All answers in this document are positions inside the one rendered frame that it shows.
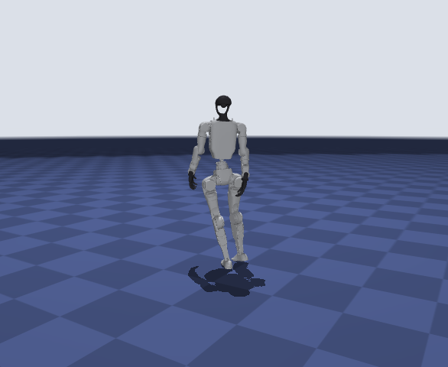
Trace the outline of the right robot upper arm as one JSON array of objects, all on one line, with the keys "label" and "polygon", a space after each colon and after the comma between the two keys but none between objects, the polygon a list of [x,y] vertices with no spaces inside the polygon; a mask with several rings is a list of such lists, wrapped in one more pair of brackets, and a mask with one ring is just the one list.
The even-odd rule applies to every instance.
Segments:
[{"label": "right robot upper arm", "polygon": [[243,123],[236,122],[237,124],[237,133],[239,140],[239,155],[245,156],[245,149],[247,144],[247,135],[246,135],[246,126]]}]

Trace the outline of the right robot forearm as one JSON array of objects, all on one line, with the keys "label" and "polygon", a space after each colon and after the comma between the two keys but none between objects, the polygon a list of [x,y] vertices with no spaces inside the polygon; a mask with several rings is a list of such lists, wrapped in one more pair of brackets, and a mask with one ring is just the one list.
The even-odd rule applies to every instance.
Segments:
[{"label": "right robot forearm", "polygon": [[244,176],[244,173],[247,172],[248,173],[248,177],[249,177],[249,149],[246,148],[245,149],[245,156],[241,156],[240,157],[240,161],[241,161],[241,170],[242,170],[242,177]]}]

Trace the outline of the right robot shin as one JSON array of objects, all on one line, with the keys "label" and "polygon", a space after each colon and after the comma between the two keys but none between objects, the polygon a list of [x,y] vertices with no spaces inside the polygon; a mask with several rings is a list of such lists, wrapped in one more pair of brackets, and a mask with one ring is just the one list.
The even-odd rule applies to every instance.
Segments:
[{"label": "right robot shin", "polygon": [[[241,217],[243,219],[242,214],[241,214]],[[237,224],[235,224],[235,223],[233,224],[231,222],[231,228],[232,228],[232,236],[233,236],[233,238],[235,240],[235,246],[236,246],[236,249],[237,249],[237,255],[241,255],[241,253],[244,253],[243,252],[244,225],[243,225],[242,220],[241,220],[240,223],[237,223]]]}]

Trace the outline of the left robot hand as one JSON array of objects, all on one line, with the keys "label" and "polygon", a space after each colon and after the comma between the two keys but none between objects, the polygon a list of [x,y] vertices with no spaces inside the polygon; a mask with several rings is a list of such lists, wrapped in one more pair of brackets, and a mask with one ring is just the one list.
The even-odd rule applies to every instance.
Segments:
[{"label": "left robot hand", "polygon": [[195,174],[193,174],[192,171],[189,171],[188,175],[189,175],[189,185],[190,185],[190,188],[191,188],[192,190],[195,190],[195,189],[196,189],[196,188],[195,188],[196,186],[194,186],[194,184],[197,185],[197,183],[195,183],[195,182],[193,181],[193,179],[196,179],[196,177],[194,177]]}]

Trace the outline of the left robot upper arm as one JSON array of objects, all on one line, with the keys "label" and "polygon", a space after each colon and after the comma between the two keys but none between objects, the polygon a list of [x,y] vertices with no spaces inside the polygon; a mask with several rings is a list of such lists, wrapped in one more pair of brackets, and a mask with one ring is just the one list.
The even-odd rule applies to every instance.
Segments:
[{"label": "left robot upper arm", "polygon": [[205,149],[205,143],[206,143],[206,136],[207,132],[210,130],[212,122],[202,122],[199,126],[198,136],[197,136],[197,147],[198,147],[198,154],[204,154]]}]

